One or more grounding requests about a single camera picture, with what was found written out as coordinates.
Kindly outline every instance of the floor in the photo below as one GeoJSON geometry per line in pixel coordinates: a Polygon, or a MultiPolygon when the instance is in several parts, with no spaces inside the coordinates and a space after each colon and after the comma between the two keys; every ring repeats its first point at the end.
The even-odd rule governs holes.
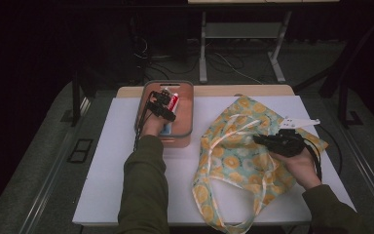
{"type": "MultiPolygon", "coordinates": [[[[267,52],[273,46],[270,41],[260,40],[208,41],[207,84],[277,84],[267,58],[267,52]]],[[[339,57],[344,46],[343,42],[285,43],[279,55],[286,79],[284,84],[294,86],[321,72],[339,57]]],[[[154,62],[146,68],[144,82],[171,79],[189,80],[201,85],[198,49],[197,40],[189,40],[189,57],[180,60],[156,52],[154,62]]],[[[327,149],[329,157],[335,168],[342,167],[340,178],[356,210],[374,231],[374,180],[369,182],[366,179],[356,159],[357,155],[362,156],[364,161],[361,163],[367,163],[374,173],[374,117],[360,97],[350,92],[348,108],[358,114],[363,125],[343,128],[336,119],[337,94],[333,98],[321,98],[318,94],[321,83],[316,82],[297,95],[302,98],[311,118],[320,119],[325,131],[321,128],[317,130],[321,138],[330,142],[327,149]],[[343,165],[336,144],[340,147],[343,165]]],[[[59,93],[0,199],[0,233],[114,233],[114,227],[82,227],[71,220],[115,94],[114,90],[99,91],[96,97],[83,105],[83,117],[72,128],[68,122],[71,85],[59,93]],[[82,164],[66,162],[80,138],[93,140],[88,159],[82,164]]],[[[196,233],[208,231],[205,228],[194,230],[196,233]]],[[[183,230],[174,228],[172,232],[182,233],[183,230]]],[[[280,229],[254,227],[249,233],[253,232],[299,234],[307,233],[308,226],[280,229]]]]}

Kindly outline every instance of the green sleeve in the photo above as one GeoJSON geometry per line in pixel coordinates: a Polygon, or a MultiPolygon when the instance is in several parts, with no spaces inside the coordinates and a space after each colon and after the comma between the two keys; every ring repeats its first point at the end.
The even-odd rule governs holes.
{"type": "Polygon", "coordinates": [[[124,165],[118,233],[169,233],[163,144],[144,136],[124,165]]]}
{"type": "Polygon", "coordinates": [[[303,193],[312,214],[315,233],[371,233],[361,216],[340,202],[328,185],[320,185],[303,193]]]}

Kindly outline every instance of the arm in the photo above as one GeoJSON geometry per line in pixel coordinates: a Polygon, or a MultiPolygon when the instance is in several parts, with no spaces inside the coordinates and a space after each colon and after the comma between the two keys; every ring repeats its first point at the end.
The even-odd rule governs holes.
{"type": "Polygon", "coordinates": [[[156,137],[163,119],[151,116],[137,149],[124,165],[124,185],[118,233],[169,233],[168,184],[163,144],[156,137]]]}
{"type": "Polygon", "coordinates": [[[296,181],[306,189],[303,198],[311,211],[315,233],[371,233],[358,213],[340,202],[328,185],[321,184],[312,156],[306,148],[301,154],[290,158],[273,152],[270,155],[283,161],[296,181]]]}

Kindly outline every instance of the white surface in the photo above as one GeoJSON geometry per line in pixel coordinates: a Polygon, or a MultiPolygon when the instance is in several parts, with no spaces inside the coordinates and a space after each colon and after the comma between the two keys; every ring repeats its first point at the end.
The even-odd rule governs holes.
{"type": "MultiPolygon", "coordinates": [[[[309,119],[298,96],[253,97],[289,118],[309,119]]],[[[185,148],[166,148],[166,177],[169,186],[168,222],[170,224],[203,225],[191,192],[194,173],[199,164],[200,137],[212,121],[237,97],[195,97],[191,143],[185,148]]],[[[135,133],[133,120],[139,98],[115,98],[105,121],[93,162],[85,182],[74,223],[82,225],[114,225],[120,209],[123,189],[123,166],[132,152],[135,133]]],[[[304,128],[318,135],[315,128],[304,128]]],[[[323,183],[327,183],[339,200],[354,207],[326,153],[321,155],[323,183]]],[[[214,180],[214,195],[226,222],[244,221],[252,207],[250,193],[227,183],[214,180]]],[[[255,219],[257,224],[290,224],[311,220],[301,194],[304,189],[295,185],[280,195],[255,219]]]]}

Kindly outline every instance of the dark background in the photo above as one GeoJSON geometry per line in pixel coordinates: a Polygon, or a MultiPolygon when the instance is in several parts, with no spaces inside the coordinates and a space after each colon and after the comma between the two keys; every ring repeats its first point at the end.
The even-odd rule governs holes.
{"type": "MultiPolygon", "coordinates": [[[[102,4],[136,7],[148,2],[102,4]]],[[[347,41],[352,45],[347,46],[347,55],[338,60],[344,67],[357,49],[357,39],[374,24],[374,1],[351,2],[354,1],[342,1],[332,7],[293,9],[287,42],[347,41]]],[[[90,97],[97,90],[140,85],[147,59],[133,55],[142,51],[139,37],[151,45],[146,56],[166,52],[177,58],[185,56],[187,38],[200,37],[198,10],[94,11],[94,3],[102,5],[89,0],[0,1],[0,194],[56,95],[74,74],[78,74],[85,95],[90,97]],[[90,7],[77,10],[73,6],[90,7]]],[[[162,0],[155,4],[183,6],[186,1],[162,0]]],[[[263,8],[257,20],[271,20],[284,11],[273,7],[266,14],[268,9],[263,8]]],[[[249,11],[228,14],[221,10],[210,19],[249,20],[251,15],[249,11]]],[[[359,48],[360,53],[344,78],[374,112],[374,32],[359,48]]],[[[340,70],[334,74],[336,78],[339,75],[340,70]]]]}

